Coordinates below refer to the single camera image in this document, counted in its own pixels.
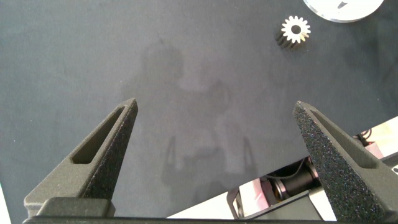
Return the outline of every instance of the dark gray table surface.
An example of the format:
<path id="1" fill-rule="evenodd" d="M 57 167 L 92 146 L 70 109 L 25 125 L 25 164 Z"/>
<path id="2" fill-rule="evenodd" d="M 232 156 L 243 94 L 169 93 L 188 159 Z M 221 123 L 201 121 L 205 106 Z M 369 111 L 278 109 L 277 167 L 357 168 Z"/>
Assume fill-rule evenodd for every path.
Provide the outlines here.
<path id="1" fill-rule="evenodd" d="M 297 100 L 349 134 L 398 115 L 398 1 L 337 24 L 302 1 L 1 1 L 0 182 L 23 198 L 121 101 L 139 113 L 113 202 L 166 217 L 307 155 Z M 311 25 L 282 50 L 284 19 Z"/>

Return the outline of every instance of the cylindrical motor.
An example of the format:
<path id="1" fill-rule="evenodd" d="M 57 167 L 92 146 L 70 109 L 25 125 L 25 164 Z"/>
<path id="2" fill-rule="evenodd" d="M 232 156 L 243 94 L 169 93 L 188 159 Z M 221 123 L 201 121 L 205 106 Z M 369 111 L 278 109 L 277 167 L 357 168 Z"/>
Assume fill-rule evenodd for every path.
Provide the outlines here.
<path id="1" fill-rule="evenodd" d="M 297 174 L 288 179 L 272 179 L 275 196 L 278 200 L 285 200 L 305 190 L 312 189 L 318 184 L 318 174 L 310 162 L 306 162 Z"/>

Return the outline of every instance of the cable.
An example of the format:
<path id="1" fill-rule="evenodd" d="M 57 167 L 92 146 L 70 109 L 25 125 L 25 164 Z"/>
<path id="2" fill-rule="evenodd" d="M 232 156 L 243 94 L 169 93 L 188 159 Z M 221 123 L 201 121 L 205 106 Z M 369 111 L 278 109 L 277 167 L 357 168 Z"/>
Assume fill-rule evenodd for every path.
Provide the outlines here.
<path id="1" fill-rule="evenodd" d="M 357 134 L 356 137 L 358 138 L 359 141 L 361 141 L 361 144 L 363 147 L 368 146 L 369 143 L 367 140 L 362 136 L 362 134 Z"/>
<path id="2" fill-rule="evenodd" d="M 298 172 L 300 171 L 301 167 L 304 164 L 305 159 L 306 158 L 301 160 L 301 163 L 300 163 L 299 167 L 297 168 L 297 171 L 294 174 L 292 174 L 292 175 L 288 175 L 288 176 L 284 176 L 284 177 L 274 177 L 274 176 L 271 176 L 271 175 L 264 175 L 264 177 L 267 177 L 268 179 L 289 179 L 289 178 L 292 178 L 292 177 L 294 177 L 295 175 L 298 174 Z"/>
<path id="3" fill-rule="evenodd" d="M 365 136 L 367 133 L 369 132 L 369 130 L 364 131 L 362 134 L 362 136 Z"/>

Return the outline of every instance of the small gear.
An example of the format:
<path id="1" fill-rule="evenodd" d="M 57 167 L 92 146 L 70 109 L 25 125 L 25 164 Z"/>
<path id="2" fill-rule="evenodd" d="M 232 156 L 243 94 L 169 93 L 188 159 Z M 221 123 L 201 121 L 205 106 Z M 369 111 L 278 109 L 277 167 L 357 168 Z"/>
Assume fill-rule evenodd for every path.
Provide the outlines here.
<path id="1" fill-rule="evenodd" d="M 285 20 L 286 23 L 282 24 L 280 32 L 277 35 L 276 41 L 281 47 L 289 49 L 297 48 L 306 38 L 309 38 L 310 26 L 307 25 L 302 17 L 299 19 L 297 16 L 289 16 Z"/>

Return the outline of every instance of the white disc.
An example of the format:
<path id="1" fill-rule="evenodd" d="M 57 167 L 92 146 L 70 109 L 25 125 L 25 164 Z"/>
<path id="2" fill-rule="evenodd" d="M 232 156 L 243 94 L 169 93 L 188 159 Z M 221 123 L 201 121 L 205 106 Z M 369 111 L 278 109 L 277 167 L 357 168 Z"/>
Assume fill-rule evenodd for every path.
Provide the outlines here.
<path id="1" fill-rule="evenodd" d="M 383 0 L 304 0 L 318 16 L 333 22 L 354 22 L 378 9 Z"/>

